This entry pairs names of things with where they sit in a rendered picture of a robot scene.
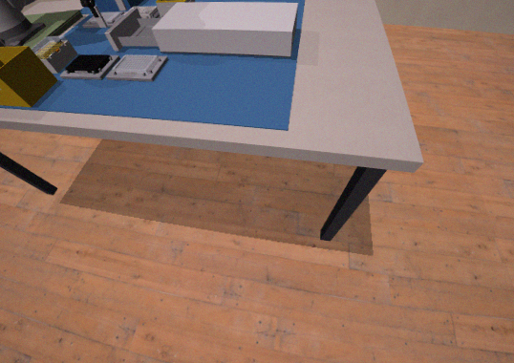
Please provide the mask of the blue bench mat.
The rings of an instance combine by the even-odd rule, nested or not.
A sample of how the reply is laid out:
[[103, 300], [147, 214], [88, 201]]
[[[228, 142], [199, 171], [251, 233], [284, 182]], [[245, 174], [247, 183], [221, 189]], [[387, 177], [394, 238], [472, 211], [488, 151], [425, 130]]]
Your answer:
[[159, 47], [128, 46], [114, 51], [105, 32], [110, 28], [83, 28], [89, 14], [66, 38], [80, 54], [167, 55], [153, 81], [69, 79], [57, 82], [32, 107], [0, 108], [138, 117], [273, 130], [289, 129], [289, 115], [299, 50], [305, 0], [195, 0], [195, 2], [298, 3], [297, 26], [291, 57], [161, 53]]

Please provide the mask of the olive-brown open-top bin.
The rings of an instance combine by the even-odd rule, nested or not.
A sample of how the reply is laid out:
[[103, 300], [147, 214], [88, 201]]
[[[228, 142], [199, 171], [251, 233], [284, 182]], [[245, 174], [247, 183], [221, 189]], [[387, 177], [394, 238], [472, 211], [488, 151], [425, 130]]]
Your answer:
[[32, 107], [57, 81], [29, 46], [0, 47], [0, 105]]

